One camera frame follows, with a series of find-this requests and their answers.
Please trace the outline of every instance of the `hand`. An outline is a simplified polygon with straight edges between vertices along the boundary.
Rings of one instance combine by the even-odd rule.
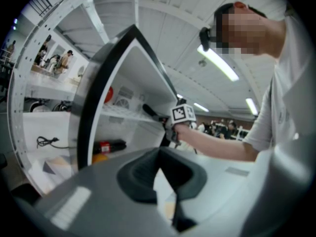
[[[178,139],[183,140],[183,137],[190,131],[190,128],[185,124],[176,124],[174,125],[174,130],[178,133]]]

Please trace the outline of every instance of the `power cord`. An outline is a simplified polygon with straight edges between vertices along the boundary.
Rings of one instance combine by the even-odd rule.
[[[57,146],[52,145],[53,142],[57,142],[57,141],[59,141],[59,139],[56,138],[56,137],[54,137],[54,138],[51,139],[51,140],[47,140],[46,138],[40,136],[40,137],[38,137],[37,140],[36,140],[36,142],[37,142],[36,148],[39,148],[39,146],[40,146],[40,147],[44,147],[44,146],[46,146],[46,145],[51,145],[52,147],[54,147],[54,148],[59,148],[59,149],[69,148],[69,147],[57,147]]]

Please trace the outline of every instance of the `railing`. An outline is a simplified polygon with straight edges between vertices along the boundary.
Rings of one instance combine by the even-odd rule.
[[[30,0],[29,4],[41,17],[52,8],[52,5],[48,0]]]

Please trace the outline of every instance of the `fluorescent light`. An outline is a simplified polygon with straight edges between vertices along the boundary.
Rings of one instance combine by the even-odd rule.
[[[199,104],[197,104],[197,103],[194,103],[194,105],[196,106],[196,107],[199,107],[200,109],[202,109],[203,111],[205,111],[205,112],[209,112],[209,110],[207,109],[207,108],[205,108],[205,107],[203,107],[202,105],[199,105]]]
[[[197,51],[204,55],[207,59],[213,62],[231,81],[239,80],[239,77],[235,71],[212,49],[209,49],[207,52],[203,50],[202,45],[197,48]]]
[[[252,114],[258,115],[257,108],[256,108],[255,103],[253,102],[252,98],[246,98],[246,102],[247,102]]]

